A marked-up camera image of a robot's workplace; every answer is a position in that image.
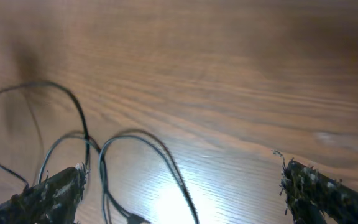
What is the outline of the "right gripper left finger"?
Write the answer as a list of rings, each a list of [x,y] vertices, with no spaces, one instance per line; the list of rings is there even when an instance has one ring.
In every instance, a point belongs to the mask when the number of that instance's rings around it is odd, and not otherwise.
[[[87,174],[85,166],[68,167],[13,195],[0,204],[0,223],[74,223]]]

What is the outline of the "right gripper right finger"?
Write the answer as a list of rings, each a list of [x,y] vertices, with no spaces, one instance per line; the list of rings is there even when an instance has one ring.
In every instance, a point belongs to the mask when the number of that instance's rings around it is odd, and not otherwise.
[[[282,192],[294,223],[358,223],[358,192],[295,160],[282,165]]]

